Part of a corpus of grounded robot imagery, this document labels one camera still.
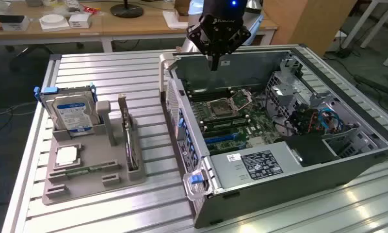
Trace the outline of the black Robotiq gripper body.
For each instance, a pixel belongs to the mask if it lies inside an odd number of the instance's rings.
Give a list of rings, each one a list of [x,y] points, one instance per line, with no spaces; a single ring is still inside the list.
[[[246,1],[244,0],[204,1],[200,24],[205,27],[212,37],[213,50],[218,31],[226,27],[237,29],[244,26],[242,15],[245,6]]]

